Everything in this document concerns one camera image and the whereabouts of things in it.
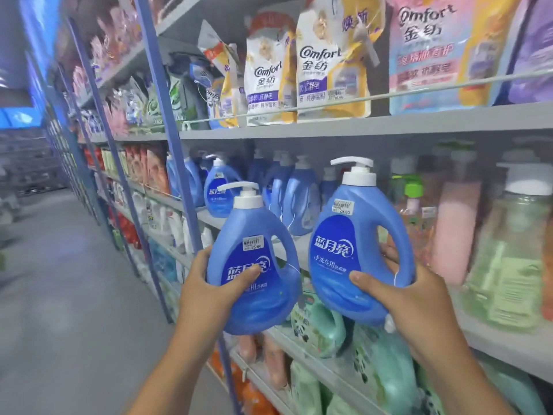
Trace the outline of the person's right hand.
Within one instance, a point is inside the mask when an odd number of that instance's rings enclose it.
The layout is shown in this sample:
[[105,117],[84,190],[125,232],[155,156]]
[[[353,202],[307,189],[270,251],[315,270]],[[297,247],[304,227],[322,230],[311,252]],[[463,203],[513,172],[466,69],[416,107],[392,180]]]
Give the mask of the person's right hand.
[[419,262],[415,268],[414,282],[406,287],[394,286],[392,305],[384,305],[414,357],[411,341],[462,332],[444,280]]

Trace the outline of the blue pump detergent bottle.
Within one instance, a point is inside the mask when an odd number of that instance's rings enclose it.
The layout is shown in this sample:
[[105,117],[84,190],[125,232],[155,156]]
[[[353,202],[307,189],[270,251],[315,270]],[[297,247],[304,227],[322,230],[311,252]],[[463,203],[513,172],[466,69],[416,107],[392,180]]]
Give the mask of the blue pump detergent bottle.
[[225,286],[253,265],[261,273],[231,309],[224,331],[253,335],[282,324],[302,297],[300,265],[289,231],[265,205],[258,184],[220,185],[218,191],[241,188],[211,250],[206,279]]
[[[331,165],[354,163],[323,208],[308,249],[308,271],[316,295],[330,310],[363,325],[383,327],[388,311],[349,280],[351,271],[371,274],[383,283],[413,283],[416,264],[401,216],[377,188],[373,160],[344,156]],[[393,274],[379,248],[378,226],[392,236],[399,255]]]

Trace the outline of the person's right forearm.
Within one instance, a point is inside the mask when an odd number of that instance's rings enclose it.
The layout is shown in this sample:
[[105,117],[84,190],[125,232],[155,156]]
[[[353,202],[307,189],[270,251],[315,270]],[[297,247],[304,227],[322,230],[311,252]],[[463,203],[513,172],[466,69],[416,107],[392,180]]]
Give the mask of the person's right forearm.
[[446,415],[516,415],[473,356],[462,332],[411,341]]

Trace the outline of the person's left forearm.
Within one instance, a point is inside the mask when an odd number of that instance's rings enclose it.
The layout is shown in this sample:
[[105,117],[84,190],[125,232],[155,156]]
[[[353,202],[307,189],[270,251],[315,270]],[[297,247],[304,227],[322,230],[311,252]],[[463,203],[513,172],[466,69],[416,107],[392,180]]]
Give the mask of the person's left forearm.
[[200,372],[221,333],[176,327],[168,348],[124,415],[189,415]]

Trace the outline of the peach liquid bottle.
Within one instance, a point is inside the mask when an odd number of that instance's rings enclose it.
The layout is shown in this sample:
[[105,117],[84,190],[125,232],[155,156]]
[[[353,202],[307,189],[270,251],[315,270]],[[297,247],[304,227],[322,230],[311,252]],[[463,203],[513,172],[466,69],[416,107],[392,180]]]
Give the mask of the peach liquid bottle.
[[240,357],[247,363],[253,364],[257,361],[260,354],[260,342],[258,335],[239,335],[238,353]]
[[284,390],[288,385],[285,352],[268,333],[263,333],[264,362],[269,381],[274,389]]

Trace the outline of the green cap spray bottle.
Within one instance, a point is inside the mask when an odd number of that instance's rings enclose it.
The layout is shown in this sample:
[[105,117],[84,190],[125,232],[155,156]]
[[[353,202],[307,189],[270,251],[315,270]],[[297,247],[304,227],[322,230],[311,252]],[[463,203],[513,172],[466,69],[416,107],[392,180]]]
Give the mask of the green cap spray bottle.
[[415,259],[431,266],[438,208],[425,199],[425,187],[416,174],[394,174],[388,197],[402,218]]

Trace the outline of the pink liquid bottle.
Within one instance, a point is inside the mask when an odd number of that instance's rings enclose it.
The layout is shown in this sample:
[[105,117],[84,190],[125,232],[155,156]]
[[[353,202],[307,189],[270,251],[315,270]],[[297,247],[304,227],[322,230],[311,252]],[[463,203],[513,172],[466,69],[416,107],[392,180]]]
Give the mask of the pink liquid bottle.
[[482,180],[471,141],[451,145],[438,206],[430,265],[447,284],[463,285],[472,253]]

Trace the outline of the clear green liquid bottle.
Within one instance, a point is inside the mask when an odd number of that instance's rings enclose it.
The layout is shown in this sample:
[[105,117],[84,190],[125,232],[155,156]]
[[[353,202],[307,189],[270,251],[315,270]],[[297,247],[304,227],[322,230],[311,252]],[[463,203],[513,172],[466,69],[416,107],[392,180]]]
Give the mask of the clear green liquid bottle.
[[507,168],[501,194],[480,230],[461,291],[464,310],[495,328],[535,330],[542,320],[543,244],[553,209],[553,165]]

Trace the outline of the row of orange refill pouches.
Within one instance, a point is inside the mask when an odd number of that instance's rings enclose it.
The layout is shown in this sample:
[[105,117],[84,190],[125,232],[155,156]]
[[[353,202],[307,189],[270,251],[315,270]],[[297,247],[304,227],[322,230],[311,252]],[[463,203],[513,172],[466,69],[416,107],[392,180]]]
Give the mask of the row of orange refill pouches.
[[[115,156],[106,143],[94,144],[92,151],[81,144],[86,164],[98,175],[104,174],[109,184],[120,181]],[[160,143],[116,144],[122,172],[130,188],[156,195],[172,196],[166,168],[166,149]]]

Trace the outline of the green white refill pouch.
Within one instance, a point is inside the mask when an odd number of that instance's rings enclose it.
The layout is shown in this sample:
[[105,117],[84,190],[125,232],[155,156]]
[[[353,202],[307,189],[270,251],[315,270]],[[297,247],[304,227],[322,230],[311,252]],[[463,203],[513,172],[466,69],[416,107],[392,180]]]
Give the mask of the green white refill pouch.
[[[169,76],[169,95],[174,119],[179,130],[182,129],[185,120],[185,107],[181,101],[183,85],[179,78]],[[148,86],[148,101],[143,108],[143,125],[147,131],[153,133],[165,132],[164,120],[158,99],[156,85],[151,82]]]

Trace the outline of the white orange tilted pouch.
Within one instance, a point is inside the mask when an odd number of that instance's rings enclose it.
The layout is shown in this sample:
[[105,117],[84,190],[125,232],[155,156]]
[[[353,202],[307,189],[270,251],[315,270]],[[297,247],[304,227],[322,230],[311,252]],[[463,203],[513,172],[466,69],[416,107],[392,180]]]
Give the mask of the white orange tilted pouch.
[[211,128],[238,128],[236,116],[240,114],[241,106],[238,68],[231,49],[207,20],[201,23],[197,47],[222,75],[215,78],[206,90]]

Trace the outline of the white yellow softener pouch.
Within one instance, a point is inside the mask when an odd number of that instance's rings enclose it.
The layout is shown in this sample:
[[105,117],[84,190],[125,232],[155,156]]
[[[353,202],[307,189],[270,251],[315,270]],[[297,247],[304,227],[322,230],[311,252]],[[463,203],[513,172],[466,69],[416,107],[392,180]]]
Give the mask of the white yellow softener pouch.
[[275,7],[245,18],[247,125],[289,125],[297,121],[296,22]]
[[367,118],[368,63],[385,27],[385,0],[305,0],[296,28],[297,121]]

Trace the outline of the dark blue refill pouch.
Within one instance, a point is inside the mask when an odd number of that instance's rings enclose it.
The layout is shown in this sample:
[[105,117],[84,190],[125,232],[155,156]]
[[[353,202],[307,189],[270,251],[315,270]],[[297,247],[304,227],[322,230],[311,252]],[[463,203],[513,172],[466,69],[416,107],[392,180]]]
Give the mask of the dark blue refill pouch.
[[213,73],[206,58],[182,51],[169,52],[168,72],[180,82],[179,95],[184,120],[200,120],[184,124],[184,129],[210,129],[206,90],[211,87]]

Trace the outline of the purple softener pouch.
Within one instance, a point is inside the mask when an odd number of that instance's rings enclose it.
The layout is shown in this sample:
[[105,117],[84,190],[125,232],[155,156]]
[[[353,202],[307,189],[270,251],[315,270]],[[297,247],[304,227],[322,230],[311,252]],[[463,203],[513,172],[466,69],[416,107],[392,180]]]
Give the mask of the purple softener pouch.
[[[508,74],[553,69],[553,0],[530,0]],[[553,101],[553,73],[501,84],[494,105]]]

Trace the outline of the blue overhead banner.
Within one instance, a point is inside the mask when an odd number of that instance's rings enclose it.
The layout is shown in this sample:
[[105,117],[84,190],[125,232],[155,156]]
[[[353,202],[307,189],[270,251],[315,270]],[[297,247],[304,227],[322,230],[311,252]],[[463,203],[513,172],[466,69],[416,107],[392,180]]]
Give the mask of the blue overhead banner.
[[0,131],[39,127],[60,0],[0,0]]

